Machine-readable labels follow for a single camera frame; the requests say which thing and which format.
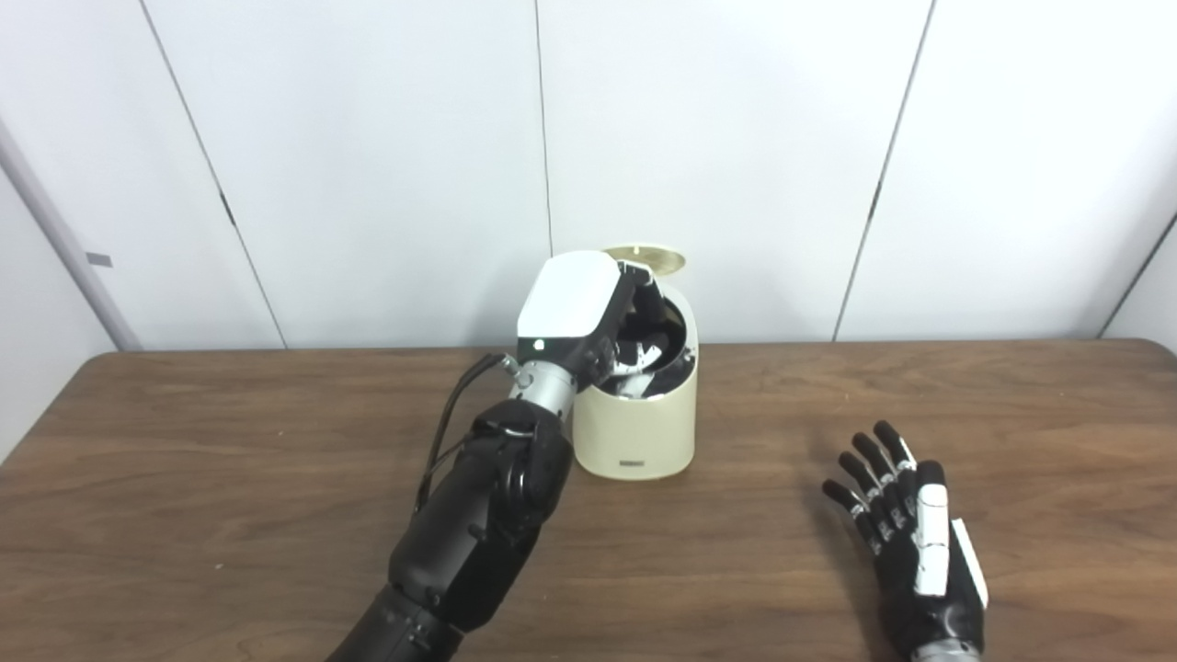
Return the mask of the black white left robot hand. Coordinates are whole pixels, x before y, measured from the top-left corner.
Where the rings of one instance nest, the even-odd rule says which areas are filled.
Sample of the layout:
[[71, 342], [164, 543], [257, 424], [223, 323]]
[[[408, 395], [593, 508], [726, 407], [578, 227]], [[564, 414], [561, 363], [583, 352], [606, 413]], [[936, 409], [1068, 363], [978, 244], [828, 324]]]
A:
[[525, 368], [556, 368], [573, 393], [597, 388], [625, 399], [667, 393], [693, 360], [684, 310], [658, 269], [598, 250], [543, 264], [516, 326]]

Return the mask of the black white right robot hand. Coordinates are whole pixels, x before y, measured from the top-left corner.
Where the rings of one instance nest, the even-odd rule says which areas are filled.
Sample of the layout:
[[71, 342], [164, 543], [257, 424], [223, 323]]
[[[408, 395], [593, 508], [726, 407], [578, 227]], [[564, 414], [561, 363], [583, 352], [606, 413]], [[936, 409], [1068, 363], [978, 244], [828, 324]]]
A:
[[872, 562], [878, 617], [904, 661], [980, 661], [988, 650], [988, 580], [964, 519], [951, 512], [944, 466], [918, 461], [887, 421], [855, 433], [827, 479]]

